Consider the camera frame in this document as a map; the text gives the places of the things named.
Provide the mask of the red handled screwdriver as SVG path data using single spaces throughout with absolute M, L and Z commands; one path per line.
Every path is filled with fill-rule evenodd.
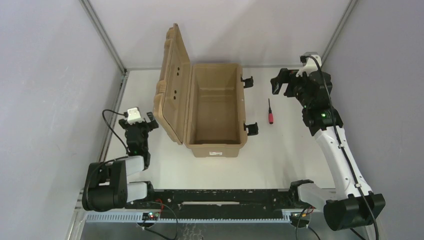
M 268 123 L 270 125 L 274 124 L 274 115 L 273 115 L 273 112 L 272 112 L 270 99 L 268 99 Z

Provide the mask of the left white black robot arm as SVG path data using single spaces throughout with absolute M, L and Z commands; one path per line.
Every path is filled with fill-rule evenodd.
M 137 108 L 129 109 L 123 116 L 118 123 L 125 131 L 127 153 L 89 165 L 81 200 L 86 211 L 107 212 L 136 200 L 152 199 L 154 188 L 150 181 L 129 182 L 128 177 L 149 168 L 149 132 L 159 124 L 152 112 L 147 112 L 146 121 Z

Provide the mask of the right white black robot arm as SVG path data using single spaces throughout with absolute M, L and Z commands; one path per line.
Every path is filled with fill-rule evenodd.
M 321 148 L 335 186 L 331 193 L 309 179 L 293 181 L 289 189 L 293 201 L 323 212 L 333 231 L 376 226 L 386 201 L 373 192 L 350 151 L 343 121 L 331 102 L 331 76 L 282 68 L 270 83 L 274 95 L 286 85 L 284 96 L 301 104 L 303 122 Z

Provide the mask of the tan plastic bin with lid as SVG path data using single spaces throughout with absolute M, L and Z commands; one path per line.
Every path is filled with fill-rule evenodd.
M 165 37 L 153 115 L 196 158 L 235 158 L 259 132 L 257 123 L 246 123 L 245 89 L 253 85 L 238 63 L 192 64 L 174 23 Z

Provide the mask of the black mounting rail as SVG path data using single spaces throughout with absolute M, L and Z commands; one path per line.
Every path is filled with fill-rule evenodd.
M 296 209 L 287 189 L 160 189 L 151 200 L 135 200 L 125 208 L 162 210 L 166 217 L 276 217 L 279 211 Z

